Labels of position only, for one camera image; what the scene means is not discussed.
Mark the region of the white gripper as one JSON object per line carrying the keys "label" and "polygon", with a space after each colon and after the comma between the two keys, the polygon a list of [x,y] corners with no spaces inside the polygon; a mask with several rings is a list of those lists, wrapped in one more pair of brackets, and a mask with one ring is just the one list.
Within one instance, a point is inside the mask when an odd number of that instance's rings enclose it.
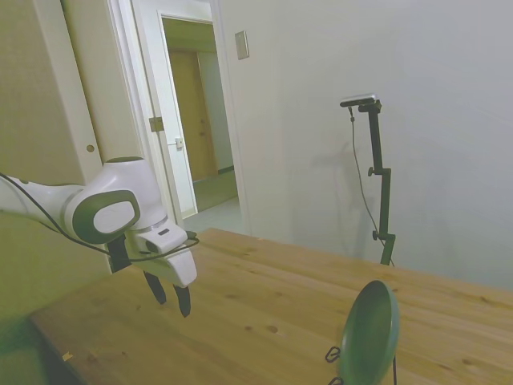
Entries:
{"label": "white gripper", "polygon": [[142,261],[133,261],[133,265],[143,270],[143,275],[156,301],[163,305],[167,301],[160,279],[172,283],[180,313],[184,318],[191,313],[192,302],[187,286],[197,278],[196,264],[191,250],[182,244],[176,250],[165,253],[163,257],[144,257]]}

